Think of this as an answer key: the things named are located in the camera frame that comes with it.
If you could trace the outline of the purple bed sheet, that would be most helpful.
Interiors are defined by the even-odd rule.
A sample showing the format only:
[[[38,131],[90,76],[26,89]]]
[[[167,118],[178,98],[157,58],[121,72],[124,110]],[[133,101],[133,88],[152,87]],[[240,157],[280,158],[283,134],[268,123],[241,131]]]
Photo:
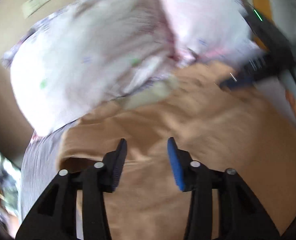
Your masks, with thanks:
[[[19,223],[23,222],[36,200],[57,174],[56,157],[61,137],[75,124],[75,122],[67,124],[46,137],[33,134],[21,166],[21,189],[18,198]]]

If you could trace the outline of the dark framed window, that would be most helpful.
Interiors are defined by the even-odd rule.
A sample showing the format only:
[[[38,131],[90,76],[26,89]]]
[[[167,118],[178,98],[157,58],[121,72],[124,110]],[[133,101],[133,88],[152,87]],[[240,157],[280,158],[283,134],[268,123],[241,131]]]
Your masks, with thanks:
[[[21,171],[0,153],[0,224],[11,237],[19,228]]]

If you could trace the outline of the tan brown garment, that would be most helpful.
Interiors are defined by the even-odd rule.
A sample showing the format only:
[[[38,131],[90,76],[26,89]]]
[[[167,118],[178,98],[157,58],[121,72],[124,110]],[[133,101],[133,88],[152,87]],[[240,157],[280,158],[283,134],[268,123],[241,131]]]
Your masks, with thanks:
[[[225,92],[221,63],[180,69],[178,87],[160,102],[126,110],[111,101],[80,118],[62,137],[57,168],[74,172],[126,139],[120,184],[105,195],[113,239],[182,239],[190,194],[179,190],[167,154],[180,149],[208,168],[234,168],[279,232],[296,216],[296,128],[256,88]]]

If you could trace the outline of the pink floral pillow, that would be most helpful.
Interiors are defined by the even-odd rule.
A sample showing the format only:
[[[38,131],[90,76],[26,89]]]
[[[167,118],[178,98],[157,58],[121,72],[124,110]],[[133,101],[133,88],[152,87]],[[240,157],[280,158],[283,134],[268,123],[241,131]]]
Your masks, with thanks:
[[[239,67],[261,53],[251,40],[241,0],[160,0],[172,30],[177,65],[220,61]]]

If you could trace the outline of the white floral pillow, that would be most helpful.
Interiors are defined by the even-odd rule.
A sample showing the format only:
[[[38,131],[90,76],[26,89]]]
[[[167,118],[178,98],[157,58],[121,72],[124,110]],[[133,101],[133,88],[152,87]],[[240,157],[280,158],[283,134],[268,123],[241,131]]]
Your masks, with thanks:
[[[160,0],[78,0],[33,25],[2,64],[20,111],[44,137],[166,77],[174,58]]]

